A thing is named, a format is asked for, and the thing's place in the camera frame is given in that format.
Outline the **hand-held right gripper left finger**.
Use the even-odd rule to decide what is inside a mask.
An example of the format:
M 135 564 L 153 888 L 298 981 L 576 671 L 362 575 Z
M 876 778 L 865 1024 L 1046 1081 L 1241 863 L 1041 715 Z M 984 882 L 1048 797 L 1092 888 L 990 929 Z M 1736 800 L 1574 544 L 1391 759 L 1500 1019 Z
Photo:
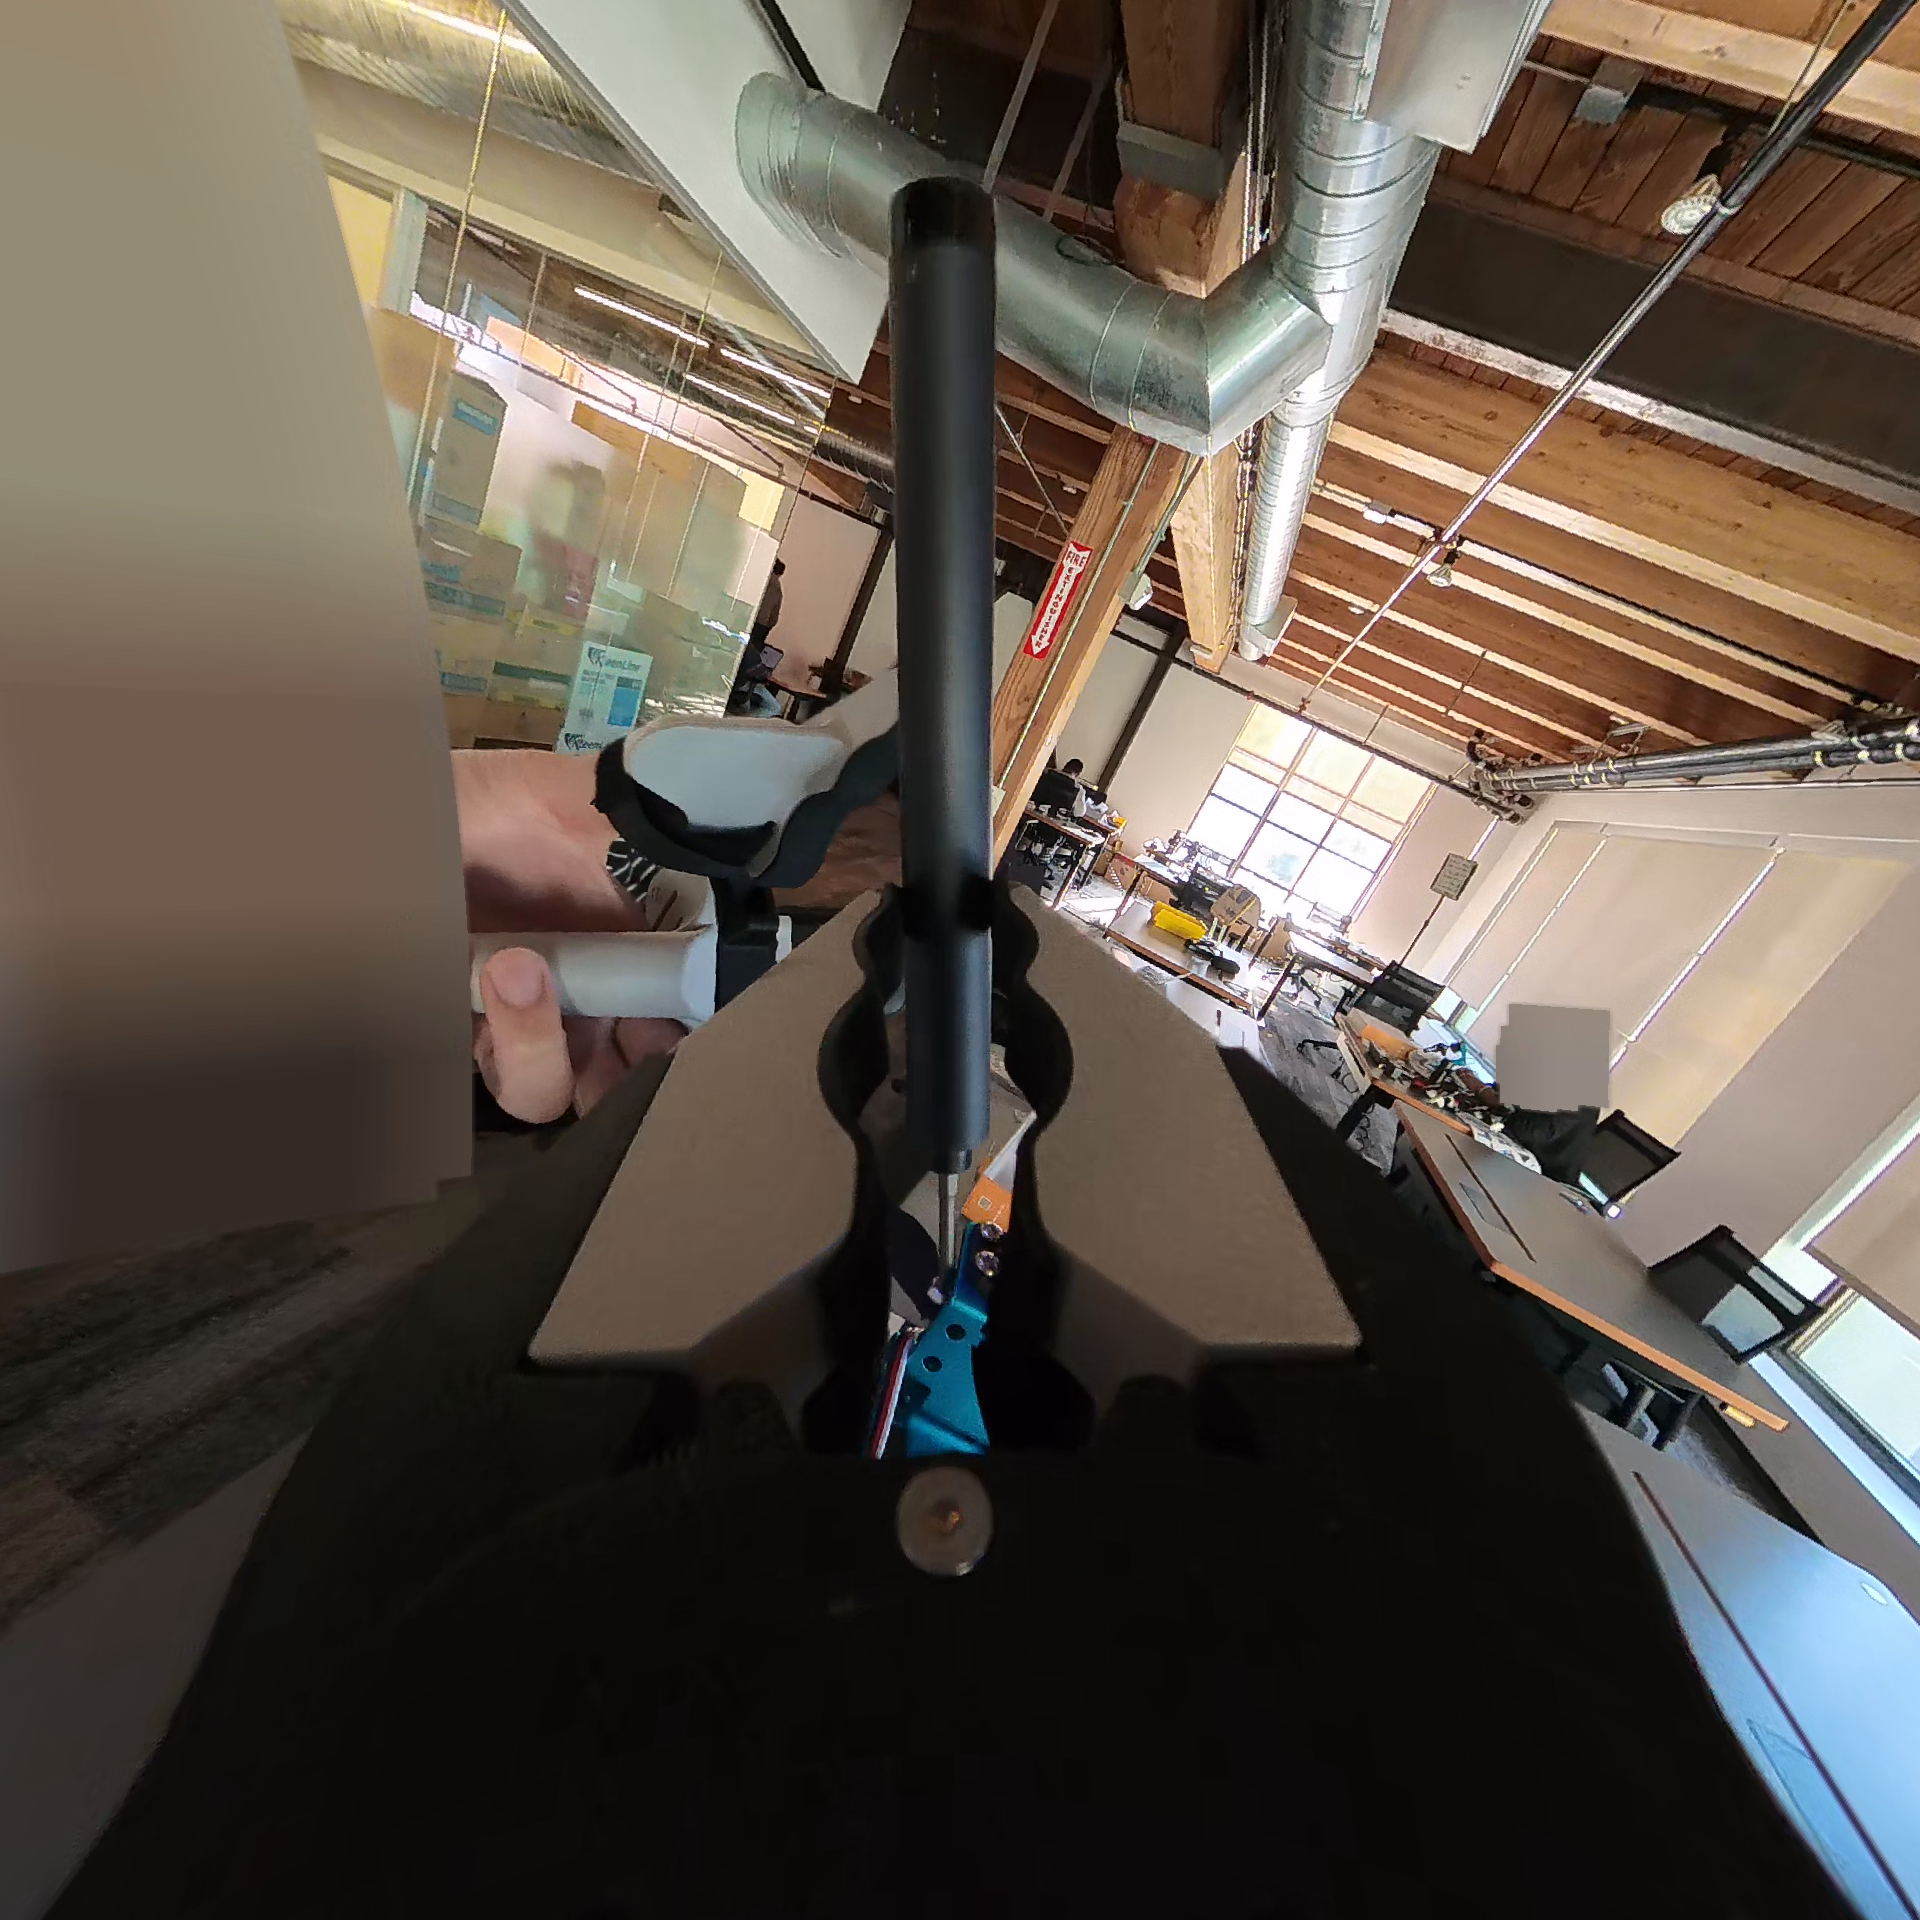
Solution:
M 857 1145 L 820 1053 L 861 988 L 849 900 L 685 1041 L 529 1345 L 545 1372 L 757 1383 L 802 1403 L 831 1359 L 813 1280 L 848 1235 Z

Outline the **stack of cardboard boxes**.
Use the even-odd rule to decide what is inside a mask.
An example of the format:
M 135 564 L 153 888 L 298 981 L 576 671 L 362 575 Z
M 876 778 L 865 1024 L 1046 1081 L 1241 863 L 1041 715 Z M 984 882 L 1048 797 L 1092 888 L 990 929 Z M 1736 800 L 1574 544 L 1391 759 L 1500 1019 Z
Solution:
M 456 745 L 722 715 L 790 503 L 745 442 L 521 327 L 366 305 Z

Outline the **silver metal air duct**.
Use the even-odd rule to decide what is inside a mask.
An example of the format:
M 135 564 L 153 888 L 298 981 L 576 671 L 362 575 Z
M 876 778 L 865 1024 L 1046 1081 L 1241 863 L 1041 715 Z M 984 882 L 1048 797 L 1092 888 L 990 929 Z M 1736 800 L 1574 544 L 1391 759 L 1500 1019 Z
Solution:
M 1360 114 L 1384 2 L 1068 9 L 1068 66 L 1120 66 L 1113 220 L 1132 263 L 1006 201 L 996 341 L 1183 452 L 1258 432 L 1236 650 L 1266 659 L 1333 418 L 1447 148 Z

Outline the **large paned window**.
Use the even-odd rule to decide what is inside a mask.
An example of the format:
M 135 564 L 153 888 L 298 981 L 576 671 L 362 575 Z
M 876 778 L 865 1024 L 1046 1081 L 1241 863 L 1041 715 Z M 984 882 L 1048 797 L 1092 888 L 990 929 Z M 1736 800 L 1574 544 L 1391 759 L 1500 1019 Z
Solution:
M 1426 775 L 1258 704 L 1188 840 L 1269 919 L 1345 929 L 1430 793 Z

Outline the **white roller blinds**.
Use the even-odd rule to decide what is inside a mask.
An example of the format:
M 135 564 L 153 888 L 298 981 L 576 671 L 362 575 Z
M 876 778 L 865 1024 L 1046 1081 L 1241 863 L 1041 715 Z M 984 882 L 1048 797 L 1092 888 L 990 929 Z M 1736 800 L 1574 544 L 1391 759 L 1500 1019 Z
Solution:
M 1910 877 L 1910 863 L 1874 853 L 1561 824 L 1448 988 L 1480 1050 L 1519 1003 L 1602 1008 L 1612 1109 L 1680 1148 Z

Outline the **black soldering iron tool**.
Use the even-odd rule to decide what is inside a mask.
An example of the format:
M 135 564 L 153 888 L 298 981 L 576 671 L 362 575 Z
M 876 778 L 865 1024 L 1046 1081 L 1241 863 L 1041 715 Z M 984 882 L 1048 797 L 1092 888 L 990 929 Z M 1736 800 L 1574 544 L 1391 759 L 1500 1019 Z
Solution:
M 904 1115 L 942 1269 L 990 1122 L 993 212 L 928 177 L 890 209 Z

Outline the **red white hanging sign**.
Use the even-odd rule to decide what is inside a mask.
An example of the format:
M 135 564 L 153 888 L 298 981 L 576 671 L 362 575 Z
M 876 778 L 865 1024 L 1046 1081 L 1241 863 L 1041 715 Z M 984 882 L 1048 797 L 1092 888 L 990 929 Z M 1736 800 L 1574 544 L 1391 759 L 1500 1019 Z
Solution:
M 1046 586 L 1032 609 L 1031 621 L 1023 632 L 1022 655 L 1044 660 L 1052 648 L 1062 635 L 1068 616 L 1081 593 L 1089 564 L 1089 549 L 1076 539 L 1064 539 L 1061 554 L 1046 577 Z

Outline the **blue toy robot arm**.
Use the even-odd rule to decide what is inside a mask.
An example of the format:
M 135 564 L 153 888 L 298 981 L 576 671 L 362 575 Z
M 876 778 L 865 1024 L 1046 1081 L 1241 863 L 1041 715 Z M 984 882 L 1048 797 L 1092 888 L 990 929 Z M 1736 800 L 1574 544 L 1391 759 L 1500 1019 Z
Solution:
M 973 1359 L 1013 1231 L 1016 1151 L 1032 1124 L 1018 1112 L 958 1209 L 958 1252 L 942 1265 L 940 1187 L 926 1177 L 887 1217 L 890 1306 L 871 1403 L 869 1457 L 976 1457 L 990 1436 Z

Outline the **long wooden work table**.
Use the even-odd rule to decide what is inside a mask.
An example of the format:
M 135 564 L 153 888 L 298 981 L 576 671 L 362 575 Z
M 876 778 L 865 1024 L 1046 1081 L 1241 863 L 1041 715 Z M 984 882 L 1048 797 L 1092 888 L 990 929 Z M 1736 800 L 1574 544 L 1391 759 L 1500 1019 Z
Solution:
M 1214 1001 L 1250 1017 L 1258 1015 L 1262 994 L 1247 983 L 1241 955 L 1216 946 L 1212 940 L 1193 946 L 1168 943 L 1148 923 L 1152 906 L 1143 898 L 1120 903 L 1103 923 L 1102 938 L 1114 944 L 1122 955 L 1193 985 Z

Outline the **grey desk with red line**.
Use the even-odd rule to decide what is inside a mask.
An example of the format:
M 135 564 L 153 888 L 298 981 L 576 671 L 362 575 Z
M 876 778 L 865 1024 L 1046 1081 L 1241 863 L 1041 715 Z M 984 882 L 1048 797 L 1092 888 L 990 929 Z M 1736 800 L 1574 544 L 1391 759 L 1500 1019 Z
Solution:
M 1671 1609 L 1858 1915 L 1918 1915 L 1918 1628 L 1874 1576 L 1589 1411 Z

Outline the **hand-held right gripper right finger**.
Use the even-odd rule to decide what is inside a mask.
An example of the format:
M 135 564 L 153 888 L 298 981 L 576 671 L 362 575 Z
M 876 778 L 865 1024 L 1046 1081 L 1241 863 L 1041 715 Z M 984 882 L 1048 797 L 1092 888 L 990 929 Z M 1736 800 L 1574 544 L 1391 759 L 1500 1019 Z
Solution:
M 1361 1335 L 1247 1109 L 1278 1092 L 1028 891 L 999 888 L 1002 1066 L 1031 1112 L 980 1343 L 984 1397 L 1330 1397 Z

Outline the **white ceiling panel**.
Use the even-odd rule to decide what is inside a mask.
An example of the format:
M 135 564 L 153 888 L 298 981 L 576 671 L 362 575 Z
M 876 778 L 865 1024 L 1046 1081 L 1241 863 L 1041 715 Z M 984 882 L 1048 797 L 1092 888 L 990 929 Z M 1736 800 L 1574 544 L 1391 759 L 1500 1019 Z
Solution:
M 857 378 L 880 329 L 884 276 L 789 236 L 757 205 L 735 163 L 735 103 L 759 73 L 800 73 L 780 35 L 789 29 L 816 90 L 876 108 L 909 4 L 508 2 L 504 11 L 813 359 Z
M 1360 114 L 1454 153 L 1471 153 L 1549 2 L 1388 2 L 1367 53 Z

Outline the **grey desk with wooden edge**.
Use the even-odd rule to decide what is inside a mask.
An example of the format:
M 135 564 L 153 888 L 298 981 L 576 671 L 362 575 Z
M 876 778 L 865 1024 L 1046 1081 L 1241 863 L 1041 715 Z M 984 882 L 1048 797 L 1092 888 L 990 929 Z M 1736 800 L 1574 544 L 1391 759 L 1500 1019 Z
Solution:
M 1732 1359 L 1650 1280 L 1620 1235 L 1577 1195 L 1452 1122 L 1399 1107 L 1391 1187 L 1546 1340 L 1564 1379 L 1618 1381 L 1612 1420 L 1647 1423 L 1665 1449 L 1694 1411 L 1788 1434 L 1792 1415 L 1752 1367 Z

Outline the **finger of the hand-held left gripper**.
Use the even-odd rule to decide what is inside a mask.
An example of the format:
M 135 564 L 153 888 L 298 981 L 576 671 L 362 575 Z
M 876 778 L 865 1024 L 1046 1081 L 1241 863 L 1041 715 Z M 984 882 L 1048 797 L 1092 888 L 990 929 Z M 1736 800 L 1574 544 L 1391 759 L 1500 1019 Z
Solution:
M 608 874 L 648 885 L 808 885 L 842 820 L 898 772 L 898 712 L 662 719 L 613 739 L 591 763 L 591 804 L 613 829 Z

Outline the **bundle of metal ceiling pipes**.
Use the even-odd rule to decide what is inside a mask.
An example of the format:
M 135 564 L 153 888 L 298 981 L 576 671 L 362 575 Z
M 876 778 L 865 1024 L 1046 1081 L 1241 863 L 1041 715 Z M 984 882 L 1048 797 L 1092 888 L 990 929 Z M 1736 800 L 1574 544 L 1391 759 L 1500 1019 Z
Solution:
M 1829 724 L 1805 736 L 1729 740 L 1674 752 L 1598 755 L 1567 761 L 1480 763 L 1469 792 L 1478 804 L 1512 820 L 1538 800 L 1634 787 L 1677 787 L 1742 780 L 1805 780 L 1850 775 L 1860 769 L 1916 769 L 1918 715 L 1868 719 L 1860 724 Z

